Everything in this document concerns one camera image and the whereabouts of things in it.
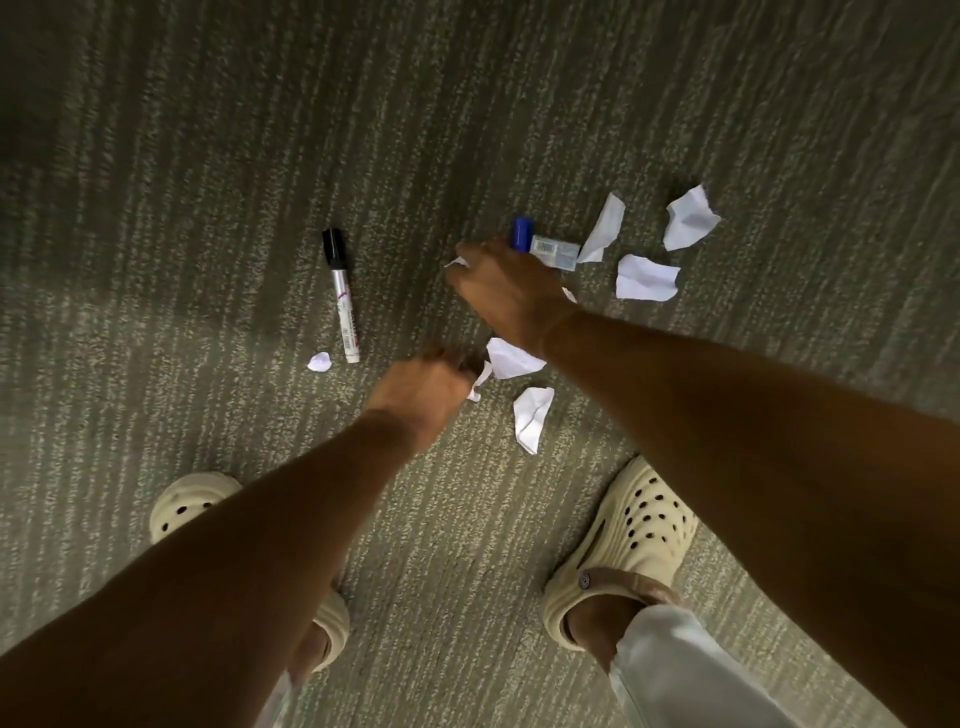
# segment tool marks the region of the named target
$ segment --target forearm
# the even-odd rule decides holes
[[[393,418],[362,416],[179,529],[12,650],[0,666],[9,689],[0,702],[36,717],[50,666],[70,665],[53,710],[97,706],[102,724],[178,716],[251,724],[353,534],[412,454]]]
[[[913,699],[924,689],[916,676],[945,684],[929,666],[941,639],[931,627],[952,629],[960,591],[955,425],[758,356],[587,313],[552,330],[544,354],[624,427],[779,606],[890,707],[923,703]],[[907,664],[914,677],[903,677]]]

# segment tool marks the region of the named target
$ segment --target hand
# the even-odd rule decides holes
[[[448,266],[447,282],[497,335],[534,356],[542,356],[547,332],[579,310],[553,271],[503,241],[461,243],[457,254],[470,267]]]
[[[395,362],[373,388],[365,413],[391,415],[412,436],[416,452],[436,440],[467,398],[476,374],[462,369],[463,357],[441,346]]]

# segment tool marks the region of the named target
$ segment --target striped carpet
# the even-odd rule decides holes
[[[582,240],[627,204],[588,308],[765,352],[960,419],[960,23],[950,0],[42,0],[3,24],[0,635],[147,546],[179,475],[249,482],[357,413],[395,357],[489,332],[444,287],[517,212]],[[666,254],[703,182],[723,223]],[[319,232],[355,258],[364,362]],[[627,252],[682,266],[612,296]],[[305,363],[334,355],[325,375]],[[557,398],[537,456],[512,435]],[[634,450],[549,370],[487,385],[349,555],[354,620],[295,726],[621,725],[538,595]],[[704,529],[681,585],[806,725],[897,723]]]

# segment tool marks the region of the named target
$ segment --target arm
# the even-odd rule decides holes
[[[448,277],[594,397],[757,584],[901,719],[960,715],[960,428],[596,316],[497,244]]]
[[[474,377],[400,362],[332,440],[149,549],[0,659],[10,724],[253,724],[387,482]]]

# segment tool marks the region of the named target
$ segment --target white marker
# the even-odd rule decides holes
[[[347,249],[344,247],[344,236],[338,228],[327,228],[324,231],[324,255],[326,264],[333,272],[344,354],[347,355],[348,364],[356,364],[360,361],[360,345],[357,343],[357,331],[353,325],[353,300],[350,298],[350,283],[347,280]]]

